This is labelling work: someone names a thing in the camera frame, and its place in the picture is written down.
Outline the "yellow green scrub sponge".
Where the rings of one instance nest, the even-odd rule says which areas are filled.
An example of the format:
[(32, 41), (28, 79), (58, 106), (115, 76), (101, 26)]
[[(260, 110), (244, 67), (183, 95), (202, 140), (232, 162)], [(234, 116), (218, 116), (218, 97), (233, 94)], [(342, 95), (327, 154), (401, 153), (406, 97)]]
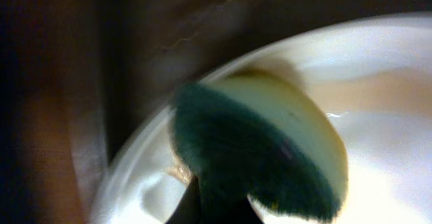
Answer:
[(293, 84), (258, 70), (190, 82), (173, 98), (173, 151), (198, 178), (200, 223), (234, 223), (243, 198), (330, 222), (348, 191), (345, 145)]

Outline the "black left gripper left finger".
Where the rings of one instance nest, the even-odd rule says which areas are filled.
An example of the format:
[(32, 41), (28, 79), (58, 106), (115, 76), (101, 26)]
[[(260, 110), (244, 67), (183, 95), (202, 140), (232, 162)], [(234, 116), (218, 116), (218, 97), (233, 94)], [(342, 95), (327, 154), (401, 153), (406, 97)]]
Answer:
[(198, 178), (193, 177), (176, 209), (165, 224), (200, 224), (201, 202)]

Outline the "white ribbed plate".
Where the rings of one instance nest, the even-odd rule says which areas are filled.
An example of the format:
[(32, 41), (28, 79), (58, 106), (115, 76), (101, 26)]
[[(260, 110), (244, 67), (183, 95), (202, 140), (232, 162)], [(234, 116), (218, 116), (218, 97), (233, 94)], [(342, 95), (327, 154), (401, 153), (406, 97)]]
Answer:
[[(348, 151), (338, 223), (431, 222), (431, 13), (355, 20), (281, 40), (205, 76), (265, 69), (299, 85)], [(91, 223), (164, 223), (188, 172), (170, 149), (172, 111), (142, 124), (106, 173)]]

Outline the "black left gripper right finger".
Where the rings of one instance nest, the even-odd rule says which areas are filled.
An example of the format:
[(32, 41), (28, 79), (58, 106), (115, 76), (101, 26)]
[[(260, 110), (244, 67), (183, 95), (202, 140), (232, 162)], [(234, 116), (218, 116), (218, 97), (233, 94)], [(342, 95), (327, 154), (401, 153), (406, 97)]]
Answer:
[(232, 209), (232, 221), (236, 224), (263, 224), (247, 198), (241, 199)]

